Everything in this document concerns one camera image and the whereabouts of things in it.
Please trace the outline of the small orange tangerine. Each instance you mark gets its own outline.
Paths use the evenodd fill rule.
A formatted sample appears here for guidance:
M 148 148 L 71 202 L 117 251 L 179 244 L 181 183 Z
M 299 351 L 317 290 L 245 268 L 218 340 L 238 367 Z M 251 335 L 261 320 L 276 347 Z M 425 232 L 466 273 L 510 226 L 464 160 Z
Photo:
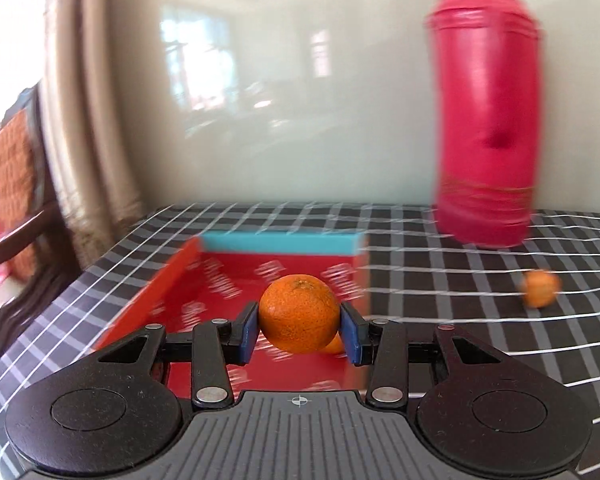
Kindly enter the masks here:
M 341 354 L 344 352 L 342 339 L 339 334 L 336 334 L 332 341 L 322 349 L 323 353 Z

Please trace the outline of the large orange tangerine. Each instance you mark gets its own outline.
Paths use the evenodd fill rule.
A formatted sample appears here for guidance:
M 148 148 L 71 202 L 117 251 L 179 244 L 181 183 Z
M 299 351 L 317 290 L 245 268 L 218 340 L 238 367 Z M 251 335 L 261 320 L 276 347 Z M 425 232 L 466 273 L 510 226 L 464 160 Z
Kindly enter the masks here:
M 268 285 L 258 303 L 259 327 L 277 349 L 292 354 L 321 351 L 340 327 L 340 302 L 321 280 L 290 274 Z

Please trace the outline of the colourful cardboard box tray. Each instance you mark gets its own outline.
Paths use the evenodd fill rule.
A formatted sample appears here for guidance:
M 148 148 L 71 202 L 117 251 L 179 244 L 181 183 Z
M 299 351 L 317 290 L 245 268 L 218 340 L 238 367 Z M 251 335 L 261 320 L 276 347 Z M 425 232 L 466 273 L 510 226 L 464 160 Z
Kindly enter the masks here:
M 210 231 L 188 240 L 116 315 L 96 349 L 148 324 L 169 334 L 190 334 L 204 322 L 236 321 L 253 307 L 242 339 L 253 348 L 250 361 L 227 367 L 234 393 L 245 390 L 363 390 L 366 371 L 352 365 L 339 337 L 313 352 L 300 344 L 289 353 L 262 333 L 263 295 L 282 294 L 290 281 L 309 275 L 323 282 L 340 302 L 370 313 L 366 287 L 367 237 L 362 233 Z

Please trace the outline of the far orange tangerine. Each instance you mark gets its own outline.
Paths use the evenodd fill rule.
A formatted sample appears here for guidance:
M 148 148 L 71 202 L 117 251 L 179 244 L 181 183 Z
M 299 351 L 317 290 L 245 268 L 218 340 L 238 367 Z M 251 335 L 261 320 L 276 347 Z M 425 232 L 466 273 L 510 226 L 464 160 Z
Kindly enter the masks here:
M 559 276 L 547 270 L 524 272 L 520 284 L 520 293 L 524 305 L 532 309 L 542 309 L 554 304 L 562 281 Z

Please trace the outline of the black white checkered tablecloth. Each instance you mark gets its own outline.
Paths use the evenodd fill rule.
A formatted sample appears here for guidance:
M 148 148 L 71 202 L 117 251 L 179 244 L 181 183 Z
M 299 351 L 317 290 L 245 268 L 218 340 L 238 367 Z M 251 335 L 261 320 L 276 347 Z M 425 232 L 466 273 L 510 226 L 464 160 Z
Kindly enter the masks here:
M 440 233 L 425 207 L 373 204 L 193 203 L 161 207 L 73 282 L 0 359 L 0 476 L 20 475 L 4 428 L 22 388 L 90 350 L 125 304 L 189 237 L 214 230 L 363 232 L 370 310 L 412 330 L 444 322 L 573 388 L 593 417 L 581 474 L 600 479 L 600 212 L 542 210 L 528 240 L 505 250 Z M 554 304 L 524 305 L 524 272 L 557 274 Z

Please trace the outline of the beige lace curtain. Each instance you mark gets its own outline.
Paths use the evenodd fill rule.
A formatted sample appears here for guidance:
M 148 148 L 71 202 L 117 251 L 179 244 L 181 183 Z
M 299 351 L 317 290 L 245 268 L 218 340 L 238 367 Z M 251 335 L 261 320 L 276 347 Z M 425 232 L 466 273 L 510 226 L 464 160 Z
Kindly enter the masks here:
M 144 213 L 112 84 L 107 0 L 46 0 L 40 81 L 50 174 L 73 248 L 90 266 Z

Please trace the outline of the dark wooden sofa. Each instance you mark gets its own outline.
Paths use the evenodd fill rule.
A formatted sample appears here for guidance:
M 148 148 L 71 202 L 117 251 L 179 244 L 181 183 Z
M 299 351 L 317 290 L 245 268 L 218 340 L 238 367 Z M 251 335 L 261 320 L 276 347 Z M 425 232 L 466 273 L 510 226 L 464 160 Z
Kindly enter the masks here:
M 38 86 L 0 125 L 0 266 L 23 290 L 0 307 L 0 359 L 81 273 L 50 175 Z

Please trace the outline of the red thermos flask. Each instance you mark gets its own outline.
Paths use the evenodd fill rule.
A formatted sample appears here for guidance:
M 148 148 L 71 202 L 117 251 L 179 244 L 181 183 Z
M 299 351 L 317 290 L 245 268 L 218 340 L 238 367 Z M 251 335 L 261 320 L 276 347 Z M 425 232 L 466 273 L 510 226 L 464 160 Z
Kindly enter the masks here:
M 541 33 L 521 0 L 438 0 L 429 14 L 440 103 L 436 211 L 463 243 L 526 238 L 541 125 Z

